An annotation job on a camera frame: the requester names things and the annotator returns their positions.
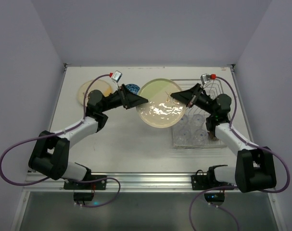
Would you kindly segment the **blue patterned bowl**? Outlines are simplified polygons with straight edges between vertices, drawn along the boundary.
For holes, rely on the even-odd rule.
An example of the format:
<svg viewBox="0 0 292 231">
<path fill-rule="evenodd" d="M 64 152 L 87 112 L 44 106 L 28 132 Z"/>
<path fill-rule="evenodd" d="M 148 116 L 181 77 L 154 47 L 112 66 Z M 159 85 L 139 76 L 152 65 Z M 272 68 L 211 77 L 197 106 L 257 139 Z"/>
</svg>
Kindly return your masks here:
<svg viewBox="0 0 292 231">
<path fill-rule="evenodd" d="M 131 92 L 136 95 L 138 95 L 138 92 L 140 90 L 140 87 L 136 84 L 126 84 L 126 88 Z"/>
</svg>

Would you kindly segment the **clear glass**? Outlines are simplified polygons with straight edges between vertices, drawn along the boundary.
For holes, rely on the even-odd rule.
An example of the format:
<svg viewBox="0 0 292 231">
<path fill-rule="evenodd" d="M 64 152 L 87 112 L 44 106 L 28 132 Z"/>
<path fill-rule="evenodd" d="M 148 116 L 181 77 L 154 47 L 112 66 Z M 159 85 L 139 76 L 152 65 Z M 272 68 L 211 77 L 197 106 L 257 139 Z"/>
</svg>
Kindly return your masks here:
<svg viewBox="0 0 292 231">
<path fill-rule="evenodd" d="M 191 131 L 188 128 L 175 129 L 173 139 L 175 145 L 187 145 L 191 138 Z"/>
<path fill-rule="evenodd" d="M 189 117 L 187 115 L 183 115 L 183 117 L 179 120 L 177 125 L 180 129 L 185 128 L 186 126 L 189 125 Z"/>
<path fill-rule="evenodd" d="M 191 118 L 191 124 L 194 127 L 201 128 L 205 123 L 205 118 L 202 114 L 194 114 Z"/>
<path fill-rule="evenodd" d="M 191 143 L 194 146 L 202 146 L 206 143 L 207 139 L 208 139 L 207 131 L 204 129 L 198 129 L 193 133 Z"/>
</svg>

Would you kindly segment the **cream plate rearmost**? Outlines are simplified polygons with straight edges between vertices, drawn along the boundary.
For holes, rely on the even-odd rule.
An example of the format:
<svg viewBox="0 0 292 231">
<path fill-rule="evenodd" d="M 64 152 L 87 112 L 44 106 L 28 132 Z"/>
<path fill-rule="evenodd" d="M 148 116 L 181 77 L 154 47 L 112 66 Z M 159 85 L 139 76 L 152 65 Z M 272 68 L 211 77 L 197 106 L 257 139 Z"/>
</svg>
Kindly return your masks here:
<svg viewBox="0 0 292 231">
<path fill-rule="evenodd" d="M 169 128 L 184 116 L 186 105 L 171 94 L 182 91 L 174 81 L 158 78 L 147 82 L 138 95 L 148 102 L 136 107 L 140 118 L 154 128 Z"/>
</svg>

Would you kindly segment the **brown striped ceramic cup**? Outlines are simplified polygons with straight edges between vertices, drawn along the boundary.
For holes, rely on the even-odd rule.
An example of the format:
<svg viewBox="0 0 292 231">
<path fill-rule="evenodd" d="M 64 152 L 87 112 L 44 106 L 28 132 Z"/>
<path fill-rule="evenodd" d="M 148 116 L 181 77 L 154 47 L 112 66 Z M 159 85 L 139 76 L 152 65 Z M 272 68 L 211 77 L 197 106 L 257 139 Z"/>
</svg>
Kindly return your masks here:
<svg viewBox="0 0 292 231">
<path fill-rule="evenodd" d="M 219 139 L 214 135 L 212 134 L 211 132 L 208 132 L 208 138 L 209 140 L 212 140 L 212 141 L 218 141 Z"/>
</svg>

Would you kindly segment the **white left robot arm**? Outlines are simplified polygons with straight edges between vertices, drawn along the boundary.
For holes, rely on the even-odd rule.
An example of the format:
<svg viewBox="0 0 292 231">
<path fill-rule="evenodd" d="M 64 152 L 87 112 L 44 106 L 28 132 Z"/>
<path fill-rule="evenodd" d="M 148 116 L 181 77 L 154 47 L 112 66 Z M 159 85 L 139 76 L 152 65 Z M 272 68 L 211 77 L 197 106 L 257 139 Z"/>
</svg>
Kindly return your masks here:
<svg viewBox="0 0 292 231">
<path fill-rule="evenodd" d="M 40 133 L 28 166 L 53 180 L 68 179 L 88 181 L 91 170 L 81 164 L 69 162 L 70 149 L 87 136 L 103 129 L 108 116 L 105 112 L 120 106 L 125 109 L 148 102 L 147 99 L 132 93 L 125 85 L 105 97 L 99 90 L 93 90 L 86 99 L 84 117 L 63 131 Z"/>
</svg>

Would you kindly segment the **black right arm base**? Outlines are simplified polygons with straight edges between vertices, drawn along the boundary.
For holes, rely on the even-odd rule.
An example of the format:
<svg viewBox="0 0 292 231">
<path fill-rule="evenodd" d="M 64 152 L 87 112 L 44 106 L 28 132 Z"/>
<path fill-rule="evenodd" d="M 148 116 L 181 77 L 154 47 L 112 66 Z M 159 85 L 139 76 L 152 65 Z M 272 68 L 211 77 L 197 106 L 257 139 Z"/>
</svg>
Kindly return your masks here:
<svg viewBox="0 0 292 231">
<path fill-rule="evenodd" d="M 230 186 L 226 182 L 219 182 L 215 178 L 214 170 L 217 167 L 226 167 L 227 165 L 217 165 L 209 167 L 207 172 L 199 169 L 195 174 L 191 175 L 191 186 L 193 190 L 207 190 L 210 188 L 220 187 L 220 186 Z M 204 198 L 208 203 L 214 205 L 222 205 L 225 200 L 224 190 L 220 190 L 219 193 L 205 193 Z"/>
</svg>

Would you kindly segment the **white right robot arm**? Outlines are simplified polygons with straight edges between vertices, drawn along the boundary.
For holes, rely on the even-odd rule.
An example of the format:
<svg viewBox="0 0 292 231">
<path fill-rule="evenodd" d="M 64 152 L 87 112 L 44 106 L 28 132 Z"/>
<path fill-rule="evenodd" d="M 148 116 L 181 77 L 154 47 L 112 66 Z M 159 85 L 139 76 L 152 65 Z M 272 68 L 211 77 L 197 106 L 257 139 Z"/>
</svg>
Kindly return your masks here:
<svg viewBox="0 0 292 231">
<path fill-rule="evenodd" d="M 171 97 L 188 108 L 197 106 L 209 113 L 207 131 L 223 141 L 235 154 L 236 165 L 209 167 L 206 182 L 210 186 L 236 185 L 242 193 L 274 188 L 277 184 L 273 156 L 270 151 L 249 144 L 242 135 L 235 135 L 230 127 L 228 114 L 232 99 L 219 94 L 211 99 L 200 84 L 189 90 L 174 92 Z"/>
</svg>

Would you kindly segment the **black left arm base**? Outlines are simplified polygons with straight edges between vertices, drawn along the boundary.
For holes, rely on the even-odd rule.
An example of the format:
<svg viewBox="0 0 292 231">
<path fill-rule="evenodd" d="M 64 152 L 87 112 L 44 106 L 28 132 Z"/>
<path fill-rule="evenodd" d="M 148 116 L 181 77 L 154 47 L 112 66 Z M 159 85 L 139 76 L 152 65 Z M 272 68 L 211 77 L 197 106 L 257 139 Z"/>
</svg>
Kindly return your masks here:
<svg viewBox="0 0 292 231">
<path fill-rule="evenodd" d="M 86 190 L 90 192 L 74 192 L 73 200 L 76 203 L 85 205 L 86 202 L 91 202 L 94 198 L 96 190 L 106 189 L 107 175 L 93 175 L 90 169 L 87 169 L 85 177 L 82 181 L 88 181 L 88 183 L 78 183 L 76 181 L 69 180 L 64 183 L 65 190 Z"/>
</svg>

